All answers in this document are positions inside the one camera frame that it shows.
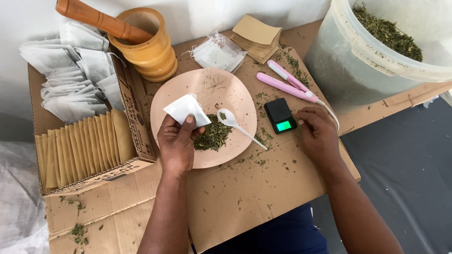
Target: wooden pestle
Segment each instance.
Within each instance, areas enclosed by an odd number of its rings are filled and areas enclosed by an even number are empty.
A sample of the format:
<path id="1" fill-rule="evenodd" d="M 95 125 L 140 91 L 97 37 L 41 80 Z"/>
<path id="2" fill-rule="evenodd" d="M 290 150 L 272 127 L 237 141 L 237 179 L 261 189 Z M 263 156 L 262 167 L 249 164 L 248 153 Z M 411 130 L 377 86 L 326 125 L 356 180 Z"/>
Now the wooden pestle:
<path id="1" fill-rule="evenodd" d="M 120 19 L 106 15 L 79 0 L 57 0 L 55 9 L 65 17 L 97 27 L 133 45 L 145 43 L 154 36 Z"/>

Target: digital scale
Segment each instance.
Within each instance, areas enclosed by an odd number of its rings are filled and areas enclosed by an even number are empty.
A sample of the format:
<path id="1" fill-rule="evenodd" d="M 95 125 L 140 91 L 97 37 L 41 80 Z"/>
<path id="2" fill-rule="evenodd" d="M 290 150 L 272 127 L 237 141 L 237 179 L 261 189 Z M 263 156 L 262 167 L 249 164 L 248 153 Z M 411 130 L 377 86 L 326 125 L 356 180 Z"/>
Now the digital scale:
<path id="1" fill-rule="evenodd" d="M 292 111 L 284 98 L 267 102 L 264 104 L 264 109 L 276 134 L 288 132 L 297 127 Z"/>

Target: person's left hand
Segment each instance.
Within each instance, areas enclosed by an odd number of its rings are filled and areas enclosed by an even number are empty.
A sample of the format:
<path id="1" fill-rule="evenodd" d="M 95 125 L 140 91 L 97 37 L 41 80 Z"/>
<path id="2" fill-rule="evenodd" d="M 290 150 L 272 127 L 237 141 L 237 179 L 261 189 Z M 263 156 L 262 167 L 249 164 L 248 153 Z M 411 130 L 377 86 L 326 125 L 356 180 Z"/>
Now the person's left hand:
<path id="1" fill-rule="evenodd" d="M 182 126 L 169 114 L 165 116 L 157 134 L 164 172 L 183 175 L 193 168 L 193 141 L 205 131 L 205 127 L 193 130 L 196 119 L 187 116 Z"/>

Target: white power cord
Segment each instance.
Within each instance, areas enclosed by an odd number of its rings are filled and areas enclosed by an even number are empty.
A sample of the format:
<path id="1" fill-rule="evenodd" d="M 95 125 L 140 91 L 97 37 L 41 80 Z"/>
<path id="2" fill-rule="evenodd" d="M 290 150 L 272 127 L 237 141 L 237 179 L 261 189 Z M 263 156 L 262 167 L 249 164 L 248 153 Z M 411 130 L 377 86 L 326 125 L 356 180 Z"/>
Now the white power cord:
<path id="1" fill-rule="evenodd" d="M 324 106 L 326 108 L 326 110 L 328 110 L 328 112 L 333 116 L 334 120 L 336 121 L 336 123 L 338 124 L 338 129 L 337 131 L 339 131 L 339 120 L 337 119 L 337 117 L 333 114 L 333 112 L 331 111 L 331 109 L 321 100 L 317 99 L 317 104 Z"/>

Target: white plastic spoon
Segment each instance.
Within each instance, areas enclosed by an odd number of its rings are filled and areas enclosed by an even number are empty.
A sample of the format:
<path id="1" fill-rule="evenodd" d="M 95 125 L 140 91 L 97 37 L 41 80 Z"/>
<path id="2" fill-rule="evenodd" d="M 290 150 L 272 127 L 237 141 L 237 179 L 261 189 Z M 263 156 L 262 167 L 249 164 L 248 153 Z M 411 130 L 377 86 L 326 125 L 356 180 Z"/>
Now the white plastic spoon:
<path id="1" fill-rule="evenodd" d="M 223 113 L 223 114 L 226 116 L 226 119 L 222 119 L 222 118 L 220 117 L 220 113 Z M 245 135 L 247 135 L 250 139 L 252 139 L 254 142 L 256 142 L 258 145 L 260 145 L 262 148 L 264 148 L 265 150 L 267 150 L 267 148 L 266 148 L 264 145 L 262 145 L 262 144 L 261 144 L 259 141 L 257 141 L 253 136 L 251 136 L 249 133 L 247 133 L 246 130 L 244 130 L 242 127 L 240 127 L 240 125 L 239 125 L 239 124 L 237 123 L 237 121 L 235 120 L 234 114 L 233 114 L 231 111 L 229 111 L 229 110 L 227 110 L 227 109 L 225 109 L 225 108 L 221 108 L 221 109 L 219 109 L 218 112 L 217 112 L 217 117 L 218 117 L 218 120 L 220 120 L 220 122 L 222 122 L 224 125 L 231 126 L 231 127 L 234 127 L 234 128 L 236 128 L 236 129 L 240 130 L 240 131 L 243 132 Z"/>

